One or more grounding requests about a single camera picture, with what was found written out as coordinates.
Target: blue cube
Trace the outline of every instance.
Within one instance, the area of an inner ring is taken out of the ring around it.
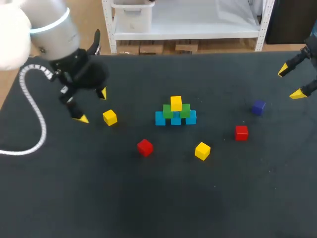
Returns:
[[[196,111],[191,110],[190,111],[190,117],[186,118],[186,125],[195,125],[197,122],[197,116],[196,116]]]
[[[155,112],[155,125],[166,125],[166,119],[163,117],[163,112]]]
[[[256,101],[252,107],[252,113],[258,116],[261,116],[265,107],[265,102]]]
[[[171,125],[181,125],[182,118],[180,118],[180,112],[174,112],[173,118],[170,120]]]

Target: stacked blocks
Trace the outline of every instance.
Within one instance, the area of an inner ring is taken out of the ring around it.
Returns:
[[[163,112],[155,112],[155,125],[166,125]]]
[[[190,104],[182,103],[181,96],[173,96],[170,105],[163,105],[163,112],[155,112],[156,125],[166,125],[166,119],[170,119],[171,125],[181,125],[182,119],[186,119],[186,125],[195,125],[197,116],[195,110],[190,110]]]
[[[170,105],[164,104],[163,105],[163,116],[165,119],[172,119],[174,112],[172,112]]]
[[[144,157],[148,156],[153,152],[153,145],[147,139],[143,139],[141,142],[137,144],[138,151]]]
[[[249,136],[248,127],[246,125],[237,125],[235,129],[236,140],[247,140]]]
[[[172,112],[180,112],[182,110],[182,97],[181,96],[170,97],[170,108]]]
[[[117,122],[117,115],[114,113],[113,110],[106,111],[103,113],[104,121],[107,123],[107,125],[113,125]]]
[[[170,120],[171,125],[181,125],[182,118],[180,118],[180,112],[174,112],[174,117]]]
[[[196,111],[190,111],[190,117],[186,118],[186,125],[195,125],[197,122]]]
[[[190,117],[190,104],[183,104],[182,111],[180,112],[180,118]]]
[[[256,101],[252,107],[252,113],[258,116],[261,116],[265,107],[265,102]]]
[[[201,160],[205,160],[210,154],[210,146],[201,142],[195,149],[195,156],[200,158]]]

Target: white storage bin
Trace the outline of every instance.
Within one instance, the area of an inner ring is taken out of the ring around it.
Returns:
[[[121,32],[147,32],[151,29],[154,2],[147,0],[114,0],[116,27]]]

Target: red cube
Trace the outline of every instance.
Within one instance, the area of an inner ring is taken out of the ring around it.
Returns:
[[[149,142],[146,139],[143,139],[141,142],[139,142],[137,144],[138,147],[138,151],[140,152],[140,154],[142,154],[143,156],[148,156],[149,154],[151,154],[153,152],[153,145],[151,142]]]
[[[235,130],[236,140],[247,140],[249,136],[248,127],[246,125],[237,125]]]

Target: block pyramid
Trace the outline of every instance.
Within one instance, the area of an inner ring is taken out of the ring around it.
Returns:
[[[197,122],[196,111],[190,110],[190,104],[183,104],[181,96],[170,97],[170,104],[164,104],[162,112],[155,112],[156,125],[166,125],[167,119],[171,125],[181,125],[182,119],[186,119],[186,125]]]

